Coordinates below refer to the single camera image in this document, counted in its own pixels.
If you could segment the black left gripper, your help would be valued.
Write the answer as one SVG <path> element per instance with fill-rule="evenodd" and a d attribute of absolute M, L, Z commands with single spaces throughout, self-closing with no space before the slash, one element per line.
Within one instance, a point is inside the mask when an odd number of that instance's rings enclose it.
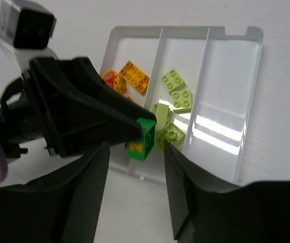
<path fill-rule="evenodd" d="M 31 106 L 25 85 L 29 80 L 17 78 L 4 89 L 0 98 L 0 143 L 6 157 L 6 165 L 28 152 L 20 144 L 46 137 L 46 149 L 54 154 L 54 143 L 50 134 L 38 127 L 37 115 Z"/>

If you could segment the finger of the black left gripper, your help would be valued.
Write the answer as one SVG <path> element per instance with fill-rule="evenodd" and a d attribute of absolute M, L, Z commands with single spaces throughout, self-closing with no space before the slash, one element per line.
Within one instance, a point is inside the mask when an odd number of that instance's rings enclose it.
<path fill-rule="evenodd" d="M 101 143 L 116 145 L 145 135 L 150 111 L 110 88 L 87 57 L 37 57 L 29 63 L 29 102 L 49 147 L 61 157 Z"/>

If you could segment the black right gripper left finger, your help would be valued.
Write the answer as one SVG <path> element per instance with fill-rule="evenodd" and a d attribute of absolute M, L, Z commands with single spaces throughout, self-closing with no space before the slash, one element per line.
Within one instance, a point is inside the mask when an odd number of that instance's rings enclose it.
<path fill-rule="evenodd" d="M 93 242 L 109 158 L 102 143 L 25 185 L 0 187 L 0 242 Z"/>

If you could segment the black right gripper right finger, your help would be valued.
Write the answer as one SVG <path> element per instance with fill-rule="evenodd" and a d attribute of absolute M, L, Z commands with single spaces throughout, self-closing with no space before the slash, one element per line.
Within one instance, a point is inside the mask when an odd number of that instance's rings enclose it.
<path fill-rule="evenodd" d="M 290 242 L 290 181 L 229 183 L 171 143 L 164 164 L 178 242 Z"/>

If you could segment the yellow lego brick slope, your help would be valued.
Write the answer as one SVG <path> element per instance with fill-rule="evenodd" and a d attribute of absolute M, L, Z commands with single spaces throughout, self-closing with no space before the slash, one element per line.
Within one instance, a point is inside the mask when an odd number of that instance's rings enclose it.
<path fill-rule="evenodd" d="M 141 106 L 141 104 L 140 104 L 138 101 L 136 101 L 135 99 L 133 99 L 132 97 L 127 96 L 127 99 L 128 99 L 129 101 L 133 102 L 134 104 L 136 104 L 136 105 L 138 105 L 138 106 Z"/>

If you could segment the yellow long lego brick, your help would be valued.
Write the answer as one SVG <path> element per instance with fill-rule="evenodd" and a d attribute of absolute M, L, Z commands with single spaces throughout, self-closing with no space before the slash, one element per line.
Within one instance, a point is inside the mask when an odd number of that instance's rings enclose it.
<path fill-rule="evenodd" d="M 128 61 L 119 71 L 119 75 L 141 95 L 145 95 L 150 78 L 134 63 Z"/>

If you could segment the green lego brick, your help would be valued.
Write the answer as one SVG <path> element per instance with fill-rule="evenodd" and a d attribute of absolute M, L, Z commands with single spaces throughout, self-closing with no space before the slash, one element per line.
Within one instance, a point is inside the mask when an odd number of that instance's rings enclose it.
<path fill-rule="evenodd" d="M 137 123 L 141 125 L 142 136 L 139 139 L 127 142 L 125 150 L 129 158 L 144 161 L 154 147 L 156 121 L 139 118 Z"/>

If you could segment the light green square lego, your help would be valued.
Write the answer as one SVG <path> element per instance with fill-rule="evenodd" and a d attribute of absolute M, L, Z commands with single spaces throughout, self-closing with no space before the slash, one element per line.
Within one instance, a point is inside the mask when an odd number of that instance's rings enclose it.
<path fill-rule="evenodd" d="M 172 110 L 175 113 L 187 113 L 192 110 L 192 92 L 191 90 L 180 90 L 171 93 Z"/>

